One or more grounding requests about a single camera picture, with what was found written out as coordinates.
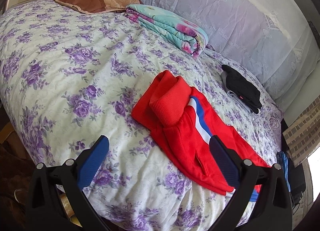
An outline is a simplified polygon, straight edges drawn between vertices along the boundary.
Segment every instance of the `gray fabric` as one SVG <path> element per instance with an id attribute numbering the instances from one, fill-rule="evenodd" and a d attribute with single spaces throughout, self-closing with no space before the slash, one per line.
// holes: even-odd
<path id="1" fill-rule="evenodd" d="M 232 92 L 231 90 L 229 90 L 229 89 L 227 88 L 227 84 L 226 84 L 227 75 L 228 75 L 228 73 L 227 73 L 226 71 L 223 71 L 223 72 L 221 73 L 221 75 L 220 75 L 221 78 L 222 78 L 224 90 L 227 92 L 227 94 L 228 94 L 229 97 L 233 98 L 236 103 L 238 103 L 241 107 L 243 107 L 243 108 L 244 108 L 245 110 L 247 110 L 250 114 L 252 114 L 252 113 L 253 113 L 252 110 L 251 110 L 246 104 L 244 104 L 244 102 L 242 102 L 234 92 Z"/>

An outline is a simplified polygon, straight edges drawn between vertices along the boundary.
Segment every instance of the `beige checkered cloth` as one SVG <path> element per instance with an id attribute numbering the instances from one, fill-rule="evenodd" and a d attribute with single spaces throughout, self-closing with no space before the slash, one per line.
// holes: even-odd
<path id="1" fill-rule="evenodd" d="M 320 96 L 283 132 L 295 167 L 320 145 Z"/>

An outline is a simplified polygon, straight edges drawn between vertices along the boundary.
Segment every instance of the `blue and white stripe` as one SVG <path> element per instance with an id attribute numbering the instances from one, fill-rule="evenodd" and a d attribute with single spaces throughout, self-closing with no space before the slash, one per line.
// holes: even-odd
<path id="1" fill-rule="evenodd" d="M 193 107 L 193 109 L 195 110 L 197 131 L 201 135 L 203 141 L 209 144 L 212 133 L 210 132 L 208 125 L 204 121 L 204 110 L 199 102 L 199 99 L 195 96 L 190 96 L 188 105 Z"/>

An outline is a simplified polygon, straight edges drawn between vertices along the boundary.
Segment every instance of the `black folded clothing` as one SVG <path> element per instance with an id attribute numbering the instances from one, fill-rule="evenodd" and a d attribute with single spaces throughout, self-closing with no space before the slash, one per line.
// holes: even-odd
<path id="1" fill-rule="evenodd" d="M 258 109 L 262 108 L 260 91 L 235 69 L 228 65 L 221 67 L 228 73 L 226 77 L 227 88 L 234 92 L 254 113 L 259 113 Z"/>

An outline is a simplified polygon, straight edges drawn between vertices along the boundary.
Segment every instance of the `white stripe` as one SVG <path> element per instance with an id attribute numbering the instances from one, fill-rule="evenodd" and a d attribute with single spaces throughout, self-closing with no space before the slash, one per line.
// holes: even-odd
<path id="1" fill-rule="evenodd" d="M 231 197 L 233 196 L 233 194 L 235 193 L 235 191 L 236 191 L 236 189 L 233 189 L 232 192 L 227 192 L 227 191 L 226 191 L 226 197 L 231 198 Z"/>
<path id="2" fill-rule="evenodd" d="M 188 105 L 193 107 L 193 109 L 195 110 L 195 113 L 196 113 L 196 129 L 198 130 L 199 134 L 201 135 L 203 141 L 205 141 L 207 144 L 209 144 L 211 136 L 200 125 L 199 117 L 198 117 L 198 114 L 197 114 L 197 103 L 196 103 L 196 101 L 193 98 L 190 98 L 190 101 L 189 101 Z"/>

